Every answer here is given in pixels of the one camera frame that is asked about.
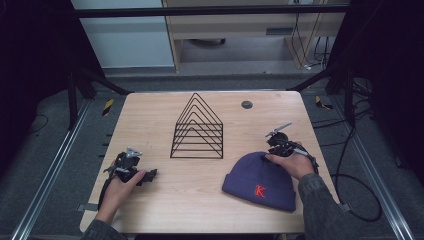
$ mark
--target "blue beanie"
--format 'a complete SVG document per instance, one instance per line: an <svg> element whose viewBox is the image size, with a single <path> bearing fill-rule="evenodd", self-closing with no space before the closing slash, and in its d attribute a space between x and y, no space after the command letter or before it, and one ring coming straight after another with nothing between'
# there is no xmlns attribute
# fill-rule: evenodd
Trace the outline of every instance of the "blue beanie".
<svg viewBox="0 0 424 240"><path fill-rule="evenodd" d="M243 156L227 174L222 191L253 203L285 211L296 210L290 174L265 159L266 152Z"/></svg>

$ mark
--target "red letter k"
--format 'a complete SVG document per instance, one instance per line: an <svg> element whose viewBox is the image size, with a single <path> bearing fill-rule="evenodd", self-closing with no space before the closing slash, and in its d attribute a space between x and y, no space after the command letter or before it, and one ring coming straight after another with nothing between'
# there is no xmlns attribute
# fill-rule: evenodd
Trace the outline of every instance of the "red letter k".
<svg viewBox="0 0 424 240"><path fill-rule="evenodd" d="M256 191L255 191L255 195L256 196L259 196L259 197L263 197L263 198L265 198L265 195L264 195L264 193L262 192L263 190L265 190L266 188L265 187L262 187L262 186L260 186L260 185L256 185Z"/></svg>

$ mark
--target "human hand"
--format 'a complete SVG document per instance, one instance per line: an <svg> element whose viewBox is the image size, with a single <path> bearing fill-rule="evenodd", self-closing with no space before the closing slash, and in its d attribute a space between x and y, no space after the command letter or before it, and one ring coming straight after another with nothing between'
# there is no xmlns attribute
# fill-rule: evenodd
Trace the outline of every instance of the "human hand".
<svg viewBox="0 0 424 240"><path fill-rule="evenodd" d="M146 171L140 170L128 182L124 183L115 176L106 189L102 205L96 215L96 219L111 224L118 208L131 194L136 184L143 178Z"/></svg>
<svg viewBox="0 0 424 240"><path fill-rule="evenodd" d="M309 173L315 173L312 163L306 156L293 152L288 157L280 157L274 154L266 154L265 157L283 167L287 172L297 180Z"/></svg>

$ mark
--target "wooden table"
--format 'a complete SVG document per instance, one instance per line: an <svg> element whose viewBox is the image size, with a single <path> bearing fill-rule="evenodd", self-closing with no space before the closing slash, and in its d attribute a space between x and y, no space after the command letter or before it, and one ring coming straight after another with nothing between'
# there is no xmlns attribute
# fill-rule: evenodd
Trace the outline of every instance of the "wooden table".
<svg viewBox="0 0 424 240"><path fill-rule="evenodd" d="M335 196L300 94L288 91L197 93L200 97L190 92L133 93L127 97L89 203L98 203L107 178L103 170L130 146L143 152L138 169L157 168L158 175L153 182L136 187L119 209L113 227L120 232L303 232L303 205L299 194L297 209L290 213L259 206L221 190L225 175L240 157L253 151L267 151L265 135L291 121L293 124L283 132L290 140L301 141L316 157L320 175ZM177 120L192 97L198 101L197 106L203 99L223 123L222 159L170 157ZM252 108L243 108L244 101L250 101ZM298 182L295 179L293 182L297 191ZM95 215L96 212L85 211L81 231L85 231Z"/></svg>

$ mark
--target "gray sleeve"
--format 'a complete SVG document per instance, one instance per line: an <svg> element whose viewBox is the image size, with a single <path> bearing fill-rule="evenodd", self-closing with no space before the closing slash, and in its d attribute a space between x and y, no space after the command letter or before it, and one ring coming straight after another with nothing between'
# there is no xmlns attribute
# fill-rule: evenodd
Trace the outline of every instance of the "gray sleeve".
<svg viewBox="0 0 424 240"><path fill-rule="evenodd" d="M127 238L116 231L113 227L99 220L93 220L81 238L82 240L127 240Z"/></svg>
<svg viewBox="0 0 424 240"><path fill-rule="evenodd" d="M300 179L299 194L307 240L358 238L359 230L353 224L356 219L339 207L318 174L311 173Z"/></svg>

